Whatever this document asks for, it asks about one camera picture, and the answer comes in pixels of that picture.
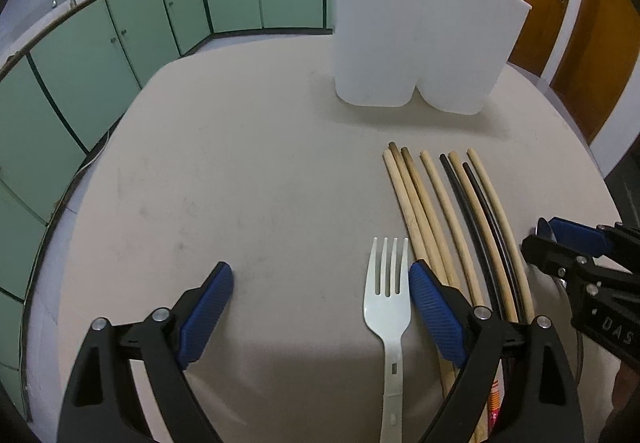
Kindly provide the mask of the person's right hand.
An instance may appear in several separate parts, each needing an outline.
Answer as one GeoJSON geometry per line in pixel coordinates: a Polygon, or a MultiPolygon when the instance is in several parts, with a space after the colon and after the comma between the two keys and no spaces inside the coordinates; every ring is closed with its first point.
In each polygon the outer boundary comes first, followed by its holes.
{"type": "Polygon", "coordinates": [[[639,442],[639,373],[620,363],[612,391],[611,414],[600,433],[600,443],[639,442]]]}

